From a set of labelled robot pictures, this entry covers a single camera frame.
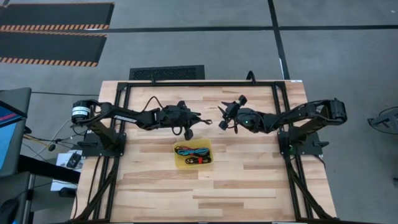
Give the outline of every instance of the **concrete floor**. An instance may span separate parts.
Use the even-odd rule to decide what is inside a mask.
[[[265,0],[115,2],[111,28],[272,24]],[[398,24],[397,1],[277,0],[275,8],[280,26]],[[347,107],[346,124],[320,131],[321,139],[330,141],[325,162],[338,216],[396,223],[398,189],[392,177],[398,176],[398,137],[371,129],[366,118],[397,106],[398,30],[283,31],[281,35],[290,77],[303,80],[308,99],[337,97]],[[0,89],[29,86],[35,91],[98,94],[103,80],[127,80],[132,67],[201,64],[206,79],[244,78],[249,70],[257,79],[282,78],[273,31],[109,34],[98,67],[0,63]],[[27,125],[35,136],[51,138],[70,118],[72,103],[83,98],[33,94]],[[60,136],[69,134],[65,129]],[[51,159],[64,150],[42,155]],[[22,153],[34,156],[24,147]],[[37,191],[35,223],[68,219],[72,199],[57,197],[49,186]]]

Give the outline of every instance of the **white label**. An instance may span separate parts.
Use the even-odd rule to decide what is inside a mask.
[[[81,115],[81,114],[86,115],[86,116],[88,115],[88,113],[86,111],[74,111],[74,112],[72,112],[72,116]]]
[[[113,118],[114,118],[114,119],[120,119],[120,120],[123,120],[123,121],[132,122],[132,123],[137,122],[136,119],[125,118],[125,117],[122,117],[122,116],[119,116],[119,115],[115,115]]]
[[[90,109],[89,109],[89,108],[87,108],[87,107],[84,107],[84,106],[76,106],[76,107],[74,107],[74,108],[72,109],[72,112],[74,112],[74,111],[78,111],[78,110],[80,110],[80,111],[86,111],[86,112],[90,112]]]

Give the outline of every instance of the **desk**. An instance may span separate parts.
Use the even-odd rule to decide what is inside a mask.
[[[113,102],[118,82],[103,82],[100,102]],[[305,103],[303,83],[286,81],[290,107]],[[177,170],[172,144],[183,141],[170,129],[144,131],[126,124],[127,144],[120,159],[111,222],[254,222],[292,221],[294,211],[283,158],[276,132],[239,133],[218,127],[221,101],[248,99],[245,107],[275,113],[272,90],[267,86],[174,86],[133,87],[129,109],[140,111],[151,96],[165,105],[185,100],[187,106],[212,119],[213,124],[193,126],[193,138],[208,138],[214,150],[214,164]],[[148,110],[158,107],[152,101]],[[313,156],[302,156],[309,191],[330,215],[335,209],[323,164]],[[97,158],[87,158],[78,186],[78,212],[86,207]],[[100,178],[97,172],[93,193]],[[106,200],[101,205],[104,216]],[[305,209],[300,201],[302,216]]]

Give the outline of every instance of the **yellow container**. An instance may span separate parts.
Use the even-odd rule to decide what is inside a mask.
[[[174,149],[176,147],[181,147],[181,146],[189,147],[191,149],[198,149],[198,148],[203,148],[203,147],[208,148],[209,153],[210,153],[211,162],[205,163],[205,164],[187,164],[187,163],[185,163],[186,159],[188,159],[189,157],[195,157],[195,156],[193,156],[193,155],[182,156],[182,155],[177,154]],[[179,168],[179,169],[187,168],[187,167],[203,166],[203,165],[211,164],[214,161],[213,152],[211,151],[211,142],[209,139],[197,139],[197,140],[191,140],[191,141],[176,142],[173,145],[173,147],[174,147],[173,151],[174,151],[175,166],[177,166],[177,168]]]

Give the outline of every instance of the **black floor mat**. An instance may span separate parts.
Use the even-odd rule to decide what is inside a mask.
[[[204,65],[130,68],[130,80],[204,80]]]
[[[95,67],[106,36],[47,31],[0,31],[0,62]]]
[[[0,7],[0,30],[107,29],[114,4],[10,4]]]

